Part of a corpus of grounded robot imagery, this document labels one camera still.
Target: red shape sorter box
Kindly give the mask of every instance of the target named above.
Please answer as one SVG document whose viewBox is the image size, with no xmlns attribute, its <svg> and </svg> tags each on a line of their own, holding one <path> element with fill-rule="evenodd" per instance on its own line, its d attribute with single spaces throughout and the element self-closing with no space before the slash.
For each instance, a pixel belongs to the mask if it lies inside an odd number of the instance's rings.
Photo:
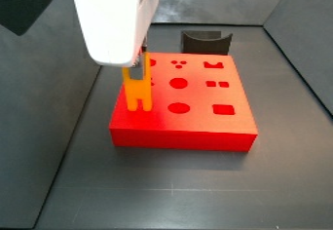
<svg viewBox="0 0 333 230">
<path fill-rule="evenodd" d="M 116 146 L 249 151 L 259 129 L 232 56 L 152 54 L 153 111 L 129 111 L 124 88 Z"/>
</svg>

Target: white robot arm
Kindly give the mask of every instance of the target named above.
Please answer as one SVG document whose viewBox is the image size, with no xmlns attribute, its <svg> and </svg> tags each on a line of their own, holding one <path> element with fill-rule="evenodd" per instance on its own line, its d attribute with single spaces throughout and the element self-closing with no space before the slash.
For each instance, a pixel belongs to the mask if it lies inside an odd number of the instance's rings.
<svg viewBox="0 0 333 230">
<path fill-rule="evenodd" d="M 74 0 L 89 53 L 102 65 L 134 65 L 160 0 Z"/>
</svg>

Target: metal wall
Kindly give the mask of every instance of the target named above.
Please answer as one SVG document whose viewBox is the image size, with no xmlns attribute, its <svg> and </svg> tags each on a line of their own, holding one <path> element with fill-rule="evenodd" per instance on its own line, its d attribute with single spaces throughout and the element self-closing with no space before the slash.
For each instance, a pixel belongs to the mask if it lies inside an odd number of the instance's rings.
<svg viewBox="0 0 333 230">
<path fill-rule="evenodd" d="M 283 0 L 264 27 L 333 114 L 333 0 Z"/>
<path fill-rule="evenodd" d="M 98 70 L 73 0 L 25 36 L 0 28 L 0 228 L 35 224 Z"/>
<path fill-rule="evenodd" d="M 161 0 L 154 22 L 263 25 L 280 0 Z"/>
</svg>

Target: black object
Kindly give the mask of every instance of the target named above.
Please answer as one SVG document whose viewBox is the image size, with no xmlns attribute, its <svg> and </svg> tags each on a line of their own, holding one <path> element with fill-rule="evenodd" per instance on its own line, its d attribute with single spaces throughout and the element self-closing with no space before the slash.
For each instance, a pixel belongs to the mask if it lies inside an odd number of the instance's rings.
<svg viewBox="0 0 333 230">
<path fill-rule="evenodd" d="M 221 38 L 220 31 L 183 31 L 183 53 L 228 55 L 233 34 Z"/>
<path fill-rule="evenodd" d="M 23 35 L 53 0 L 0 0 L 0 24 Z"/>
</svg>

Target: shape hole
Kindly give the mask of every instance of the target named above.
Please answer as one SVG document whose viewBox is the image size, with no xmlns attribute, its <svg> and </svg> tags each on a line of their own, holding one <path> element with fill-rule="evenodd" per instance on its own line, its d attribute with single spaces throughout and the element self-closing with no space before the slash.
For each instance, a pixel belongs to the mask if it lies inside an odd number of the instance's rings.
<svg viewBox="0 0 333 230">
<path fill-rule="evenodd" d="M 235 106 L 228 104 L 215 104 L 216 115 L 235 115 Z"/>
<path fill-rule="evenodd" d="M 157 61 L 154 59 L 152 59 L 152 66 L 157 65 Z"/>
<path fill-rule="evenodd" d="M 223 88 L 229 88 L 229 83 L 228 83 L 228 82 L 219 82 L 219 85 L 220 85 Z"/>
<path fill-rule="evenodd" d="M 217 64 L 212 64 L 212 63 L 205 61 L 204 66 L 205 66 L 205 68 L 209 68 L 209 69 L 223 69 L 224 68 L 224 63 L 219 62 Z"/>
<path fill-rule="evenodd" d="M 176 102 L 168 107 L 169 111 L 176 114 L 185 114 L 191 111 L 191 106 L 187 103 Z"/>
<path fill-rule="evenodd" d="M 169 83 L 176 89 L 188 87 L 188 80 L 185 78 L 173 78 Z"/>
<path fill-rule="evenodd" d="M 216 87 L 216 81 L 207 81 L 208 87 Z"/>
</svg>

